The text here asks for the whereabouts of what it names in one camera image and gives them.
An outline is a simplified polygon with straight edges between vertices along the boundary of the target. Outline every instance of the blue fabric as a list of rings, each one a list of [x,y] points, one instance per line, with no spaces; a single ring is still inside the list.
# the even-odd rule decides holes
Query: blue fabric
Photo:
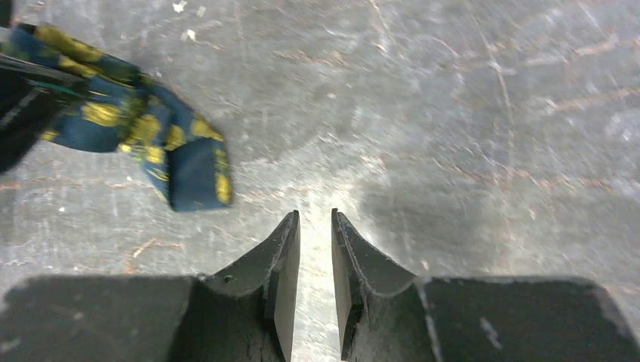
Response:
[[[46,140],[87,152],[124,150],[140,162],[158,195],[175,211],[231,204],[223,137],[137,66],[52,26],[20,24],[2,51],[86,79],[89,96],[53,123]]]

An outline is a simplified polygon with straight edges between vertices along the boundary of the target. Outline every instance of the scratch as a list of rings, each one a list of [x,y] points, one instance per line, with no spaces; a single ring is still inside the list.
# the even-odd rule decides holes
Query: scratch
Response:
[[[344,67],[348,64],[342,59],[342,55],[338,51],[333,51],[329,58],[309,57],[304,51],[297,50],[293,53],[283,53],[281,51],[274,51],[274,55],[286,60],[297,60],[303,63],[322,63],[328,66]]]
[[[436,43],[441,44],[443,47],[447,48],[456,58],[460,58],[460,55],[452,48],[449,46],[449,44],[445,43],[444,40],[440,39],[440,38],[436,38],[435,36],[431,35],[430,36],[431,39],[433,41],[435,41]]]
[[[378,7],[378,4],[376,3],[376,0],[369,0],[369,4],[371,4],[371,6],[376,11],[378,19],[380,19],[380,22],[382,23],[382,26],[384,27],[385,31],[384,32],[380,32],[380,34],[383,35],[386,38],[389,38],[389,39],[393,40],[393,37],[391,36],[391,29],[389,28],[389,23],[387,23],[386,19],[384,18],[383,14],[382,14],[382,11],[380,10],[380,7]],[[389,53],[384,44],[376,44],[376,46],[382,52],[384,52],[385,54]]]
[[[222,233],[223,233],[225,236],[227,236],[228,238],[231,238],[231,239],[233,239],[233,240],[240,240],[240,238],[237,238],[237,237],[235,237],[235,236],[231,235],[230,233],[228,233],[228,231],[227,231],[227,230],[222,229],[222,228],[221,228],[221,227],[219,227],[219,226],[212,225],[211,227],[212,227],[212,228],[214,228],[214,229],[216,229],[216,230],[217,230],[217,231],[219,231],[219,232],[222,232]]]
[[[606,192],[613,192],[614,190],[608,185],[610,181],[603,179],[590,179],[585,177],[577,177],[577,178],[569,178],[566,176],[556,176],[547,179],[536,179],[532,175],[529,174],[526,170],[516,170],[514,171],[516,176],[529,179],[536,186],[541,188],[542,190],[549,191],[558,186],[569,187],[571,189],[575,189],[576,186],[581,187],[595,187],[598,189],[603,189]]]
[[[114,192],[111,192],[111,205],[113,208],[113,216],[118,217],[118,202],[115,200]]]
[[[451,167],[446,167],[443,164],[441,164],[436,158],[433,158],[432,161],[435,163],[436,166],[438,166],[438,168],[440,168],[443,171],[449,171],[449,172],[453,171],[465,179],[470,179],[472,181],[477,181],[481,183],[490,183],[490,184],[497,185],[498,175],[496,173],[492,175],[472,175],[471,173],[467,173],[466,171],[462,170],[456,164],[454,164]]]
[[[19,183],[0,184],[0,192],[9,191],[9,190],[19,190],[19,189],[20,189]]]
[[[240,50],[242,52],[242,62],[245,68],[247,68],[247,44],[245,41],[245,31],[242,28],[242,17],[240,15],[239,0],[233,1],[233,7],[235,12],[235,26],[238,31],[238,38],[240,39]]]
[[[591,23],[591,25],[593,25],[594,27],[598,28],[598,30],[600,30],[600,32],[602,34],[604,34],[605,32],[602,31],[602,28],[600,27],[600,24],[598,23],[598,19],[596,19],[593,14],[591,14],[589,12],[589,9],[587,9],[585,7],[585,5],[583,3],[579,3],[578,6],[580,7],[580,10],[583,11],[583,13],[585,14],[586,18],[589,20],[589,22]]]
[[[513,120],[513,106],[511,104],[511,100],[509,99],[509,91],[506,89],[506,83],[504,81],[504,76],[502,74],[502,69],[500,68],[500,66],[497,63],[494,63],[492,65],[492,68],[494,68],[494,70],[496,71],[497,75],[498,75],[498,80],[500,81],[500,87],[502,88],[502,95],[504,97],[504,103],[506,104],[506,114],[507,117],[509,118],[509,139],[508,139],[508,144],[509,144],[509,164],[507,165],[507,172],[508,172],[508,183],[509,183],[509,188],[511,189],[511,176],[513,175],[513,152],[514,152],[514,145],[513,145],[513,126],[514,126],[514,120]]]
[[[146,243],[140,245],[138,248],[133,250],[133,253],[127,258],[127,260],[125,261],[125,274],[133,274],[135,272],[135,268],[133,267],[133,264],[131,263],[132,259],[136,259],[145,249],[147,249],[148,247],[151,246],[155,246],[155,247],[174,247],[174,248],[178,248],[181,250],[184,250],[184,244],[182,243],[177,243],[177,244],[163,244],[163,243],[159,243],[156,239],[149,239]]]
[[[482,28],[480,27],[480,24],[478,23],[478,19],[475,17],[475,15],[473,15],[473,6],[469,2],[469,0],[465,0],[464,3],[465,3],[467,11],[469,12],[469,14],[472,15],[471,19],[473,20],[473,26],[475,27],[476,30],[478,30],[478,34],[480,34],[480,37],[482,38],[482,41],[485,43],[485,47],[487,48],[487,52],[491,53],[491,49],[494,49],[495,47],[491,47],[489,45],[489,41],[487,40],[487,37],[485,36],[485,33],[482,31]]]
[[[308,217],[308,216],[304,216],[304,218],[306,219],[306,221],[309,222],[309,226],[311,227],[311,229],[320,237],[322,238],[322,234],[320,234],[320,232],[318,231],[318,229],[315,228],[315,226],[313,225],[313,221]]]
[[[496,331],[494,326],[492,326],[491,323],[487,321],[486,318],[480,317],[480,327],[484,330],[487,338],[489,339],[489,342],[491,342],[491,344],[496,349],[502,349],[502,344],[500,343],[498,332]]]
[[[445,358],[442,357],[442,348],[440,338],[438,337],[438,328],[435,326],[435,321],[430,314],[426,316],[426,328],[429,331],[429,337],[431,338],[431,350],[433,353],[433,357],[435,358],[435,362],[444,362]]]
[[[3,262],[2,265],[5,266],[20,266],[20,265],[25,265],[25,264],[29,264],[29,262],[26,261],[22,261],[22,260],[11,260],[10,262]]]
[[[570,112],[578,109],[587,109],[601,102],[610,102],[616,98],[623,99],[630,95],[640,94],[640,87],[625,87],[607,93],[594,94],[592,96],[565,100],[558,103],[550,103],[539,116],[549,116],[557,112]]]
[[[272,215],[278,215],[278,213],[276,213],[275,211],[272,211],[272,210],[267,209],[267,208],[266,208],[266,206],[264,206],[264,205],[257,204],[257,203],[255,203],[255,202],[251,202],[251,201],[249,201],[249,200],[247,200],[247,199],[245,199],[245,201],[246,201],[248,204],[252,204],[252,205],[254,205],[254,206],[257,206],[257,207],[261,208],[261,209],[262,209],[262,210],[264,210],[266,213],[270,213],[270,214],[272,214]]]
[[[616,78],[614,77],[613,73],[611,73],[611,70],[607,71],[607,74],[609,74],[609,79],[611,80],[611,83],[613,83],[613,85],[615,86],[615,88],[617,90],[621,89],[620,85],[618,84],[618,82],[616,81]],[[625,111],[629,110],[629,107],[626,104],[626,99],[624,97],[620,98],[620,101],[622,101],[623,107]]]
[[[617,285],[617,284],[605,284],[603,285],[603,287],[611,294],[615,294],[615,293],[625,293],[625,294],[631,294],[631,295],[638,295],[640,294],[640,287],[628,287],[628,286],[624,286],[624,285]]]
[[[580,57],[584,57],[586,55],[600,55],[608,51],[612,51],[618,45],[620,45],[620,40],[616,34],[613,34],[611,36],[611,39],[607,41],[603,41],[598,44],[593,44],[593,45],[588,45],[586,47],[578,48],[574,50],[574,53],[576,53]]]

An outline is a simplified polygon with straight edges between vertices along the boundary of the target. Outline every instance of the concrete floor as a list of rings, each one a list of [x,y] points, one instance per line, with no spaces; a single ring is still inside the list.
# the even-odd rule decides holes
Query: concrete floor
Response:
[[[201,110],[237,192],[175,214],[126,155],[43,143],[0,183],[0,290],[215,272],[298,209],[294,360],[335,361],[339,207],[419,274],[593,278],[640,333],[637,0],[17,3]]]

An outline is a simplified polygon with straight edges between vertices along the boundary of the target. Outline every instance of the white speck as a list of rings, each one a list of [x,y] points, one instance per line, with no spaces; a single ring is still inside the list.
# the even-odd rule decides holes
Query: white speck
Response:
[[[180,40],[185,41],[187,38],[195,41],[195,32],[191,29],[188,29],[186,32],[182,34]]]
[[[186,2],[184,0],[181,0],[179,3],[174,4],[174,11],[177,13],[181,13],[184,11],[184,5],[186,5]]]
[[[11,341],[2,341],[0,342],[0,353],[7,353],[18,345],[20,345],[20,337],[12,339]]]
[[[591,80],[586,81],[586,90],[591,94],[600,93],[600,90],[595,86],[595,84],[593,84],[593,81]]]
[[[560,17],[562,15],[562,10],[559,8],[553,8],[551,9],[551,15],[554,17]]]

